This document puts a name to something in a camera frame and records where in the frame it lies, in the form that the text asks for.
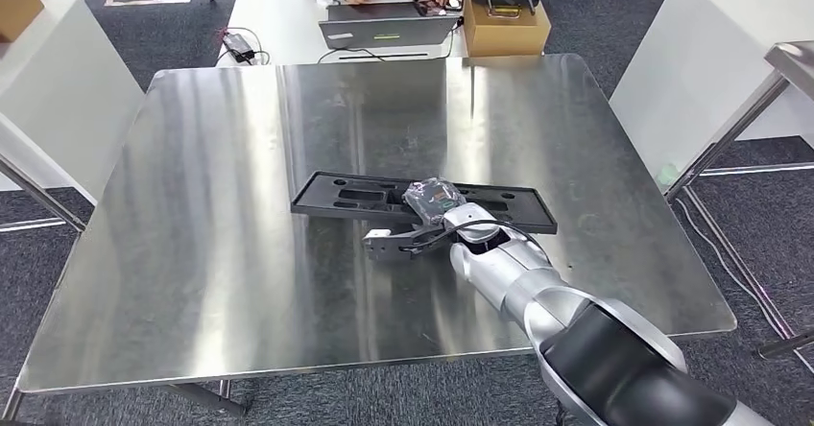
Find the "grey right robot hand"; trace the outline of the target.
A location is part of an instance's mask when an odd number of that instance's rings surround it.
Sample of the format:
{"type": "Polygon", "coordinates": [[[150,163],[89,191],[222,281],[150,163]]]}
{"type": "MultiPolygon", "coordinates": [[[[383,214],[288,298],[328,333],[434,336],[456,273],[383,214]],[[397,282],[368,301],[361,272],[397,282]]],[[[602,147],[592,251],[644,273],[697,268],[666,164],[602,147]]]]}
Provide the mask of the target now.
{"type": "Polygon", "coordinates": [[[441,177],[410,183],[402,199],[423,225],[439,225],[446,212],[467,202],[453,183],[441,177]]]}

